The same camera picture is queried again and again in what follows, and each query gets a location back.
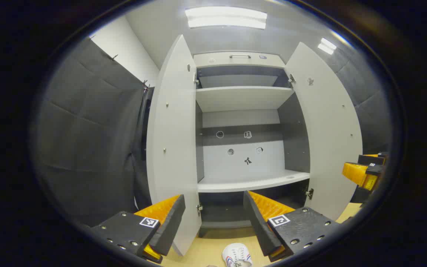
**padded wall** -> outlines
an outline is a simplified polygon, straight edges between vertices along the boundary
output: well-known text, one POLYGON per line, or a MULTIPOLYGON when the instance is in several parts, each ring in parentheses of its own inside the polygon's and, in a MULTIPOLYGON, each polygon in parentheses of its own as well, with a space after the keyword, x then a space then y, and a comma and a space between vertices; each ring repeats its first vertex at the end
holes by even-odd
POLYGON ((349 93, 360 123, 363 153, 388 150, 390 114, 384 90, 388 87, 359 53, 346 56, 340 49, 325 59, 349 93))
POLYGON ((66 56, 42 96, 35 163, 58 204, 82 223, 136 211, 132 150, 142 99, 141 81, 90 39, 66 56))

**drawer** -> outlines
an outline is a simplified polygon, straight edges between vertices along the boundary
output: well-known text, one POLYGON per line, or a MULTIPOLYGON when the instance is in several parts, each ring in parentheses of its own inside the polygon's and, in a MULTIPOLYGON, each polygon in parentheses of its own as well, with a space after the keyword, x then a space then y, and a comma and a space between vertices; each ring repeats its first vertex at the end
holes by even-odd
POLYGON ((283 60, 278 55, 257 52, 233 51, 203 53, 194 55, 193 60, 198 68, 225 65, 285 67, 283 60))

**open cabinet door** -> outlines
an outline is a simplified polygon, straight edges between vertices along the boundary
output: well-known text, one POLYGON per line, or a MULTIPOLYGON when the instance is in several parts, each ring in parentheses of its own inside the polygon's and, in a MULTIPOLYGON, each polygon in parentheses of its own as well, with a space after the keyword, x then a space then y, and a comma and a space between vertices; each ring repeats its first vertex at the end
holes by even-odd
POLYGON ((295 79, 309 137, 314 193, 305 205, 336 220, 357 186, 342 175, 344 163, 356 162, 362 153, 357 113, 334 71, 305 44, 299 43, 285 71, 295 79))
POLYGON ((195 157, 196 67, 182 35, 164 59, 151 101, 146 143, 149 193, 153 204, 184 194, 185 211, 173 241, 185 255, 201 222, 196 205, 195 157))

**cabinet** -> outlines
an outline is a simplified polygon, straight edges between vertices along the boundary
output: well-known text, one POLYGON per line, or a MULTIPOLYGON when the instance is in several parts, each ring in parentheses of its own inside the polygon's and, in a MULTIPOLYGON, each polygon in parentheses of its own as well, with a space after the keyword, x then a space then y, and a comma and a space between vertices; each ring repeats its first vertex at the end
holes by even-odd
POLYGON ((333 219, 354 193, 342 166, 362 152, 357 114, 334 72, 303 43, 284 64, 261 53, 192 57, 180 35, 161 68, 151 111, 149 192, 153 203, 185 196, 173 242, 180 255, 202 226, 248 225, 239 202, 244 190, 264 191, 293 208, 307 205, 333 219), (311 200, 307 188, 314 189, 311 200))

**white sneaker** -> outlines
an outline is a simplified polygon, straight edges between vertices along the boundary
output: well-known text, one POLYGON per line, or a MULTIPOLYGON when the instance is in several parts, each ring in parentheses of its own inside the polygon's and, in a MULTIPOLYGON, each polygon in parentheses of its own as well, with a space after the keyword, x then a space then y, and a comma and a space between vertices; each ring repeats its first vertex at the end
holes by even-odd
POLYGON ((248 249, 242 243, 228 245, 222 257, 227 267, 253 267, 253 262, 248 249))

